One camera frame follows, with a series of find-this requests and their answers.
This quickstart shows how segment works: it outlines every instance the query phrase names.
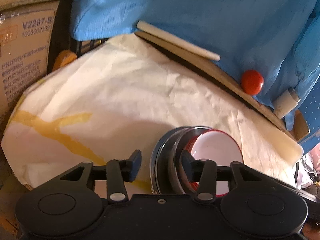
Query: red tomato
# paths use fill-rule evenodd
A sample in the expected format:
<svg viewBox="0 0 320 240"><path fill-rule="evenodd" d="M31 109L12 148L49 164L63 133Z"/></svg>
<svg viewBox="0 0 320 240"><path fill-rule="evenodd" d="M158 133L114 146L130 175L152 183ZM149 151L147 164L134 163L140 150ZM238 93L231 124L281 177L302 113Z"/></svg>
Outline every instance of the red tomato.
<svg viewBox="0 0 320 240"><path fill-rule="evenodd" d="M251 96L255 96L261 91L263 83L263 76L256 70L247 70L242 74L241 87Z"/></svg>

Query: yellow stain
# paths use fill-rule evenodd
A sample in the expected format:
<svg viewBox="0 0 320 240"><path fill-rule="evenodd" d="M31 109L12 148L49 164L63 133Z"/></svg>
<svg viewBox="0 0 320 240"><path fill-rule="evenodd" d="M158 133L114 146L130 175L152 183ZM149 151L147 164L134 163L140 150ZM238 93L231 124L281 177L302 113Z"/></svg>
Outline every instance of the yellow stain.
<svg viewBox="0 0 320 240"><path fill-rule="evenodd" d="M92 113L74 114L58 118L52 122L46 122L35 114L23 110L17 110L11 121L16 121L23 125L32 127L42 136L58 141L67 147L73 154L87 158L93 161L96 165L105 165L105 160L100 156L97 156L90 148L60 131L60 127L87 122L91 115ZM150 185L147 182L136 180L133 184L145 190L150 190Z"/></svg>

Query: white cylinder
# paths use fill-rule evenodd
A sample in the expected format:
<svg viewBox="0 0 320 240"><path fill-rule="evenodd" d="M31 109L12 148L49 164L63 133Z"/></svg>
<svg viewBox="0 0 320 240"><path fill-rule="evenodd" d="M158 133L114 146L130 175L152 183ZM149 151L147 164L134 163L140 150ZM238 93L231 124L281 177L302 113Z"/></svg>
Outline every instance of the white cylinder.
<svg viewBox="0 0 320 240"><path fill-rule="evenodd" d="M274 102L274 114L282 119L286 114L293 110L299 103L300 98L293 88L289 88L282 93Z"/></svg>

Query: dark blue starry fabric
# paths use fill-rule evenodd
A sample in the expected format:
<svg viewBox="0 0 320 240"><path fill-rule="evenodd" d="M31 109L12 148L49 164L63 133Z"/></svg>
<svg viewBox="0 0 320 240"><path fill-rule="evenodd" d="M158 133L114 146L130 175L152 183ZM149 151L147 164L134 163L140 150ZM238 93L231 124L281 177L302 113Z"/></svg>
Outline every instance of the dark blue starry fabric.
<svg viewBox="0 0 320 240"><path fill-rule="evenodd" d="M299 110L310 128L310 134L300 142L306 154L320 142L320 81L316 82Z"/></svg>

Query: orange object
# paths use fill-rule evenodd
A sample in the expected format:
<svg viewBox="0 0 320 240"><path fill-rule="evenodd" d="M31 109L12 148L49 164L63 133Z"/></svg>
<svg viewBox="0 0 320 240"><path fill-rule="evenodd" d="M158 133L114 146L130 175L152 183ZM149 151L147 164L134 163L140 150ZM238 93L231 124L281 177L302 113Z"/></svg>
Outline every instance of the orange object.
<svg viewBox="0 0 320 240"><path fill-rule="evenodd" d="M75 59L77 59L77 55L74 52L68 49L61 51L53 64L52 71L71 63Z"/></svg>
<svg viewBox="0 0 320 240"><path fill-rule="evenodd" d="M248 95L257 95L263 86L263 76L256 70L247 70L242 74L241 87Z"/></svg>

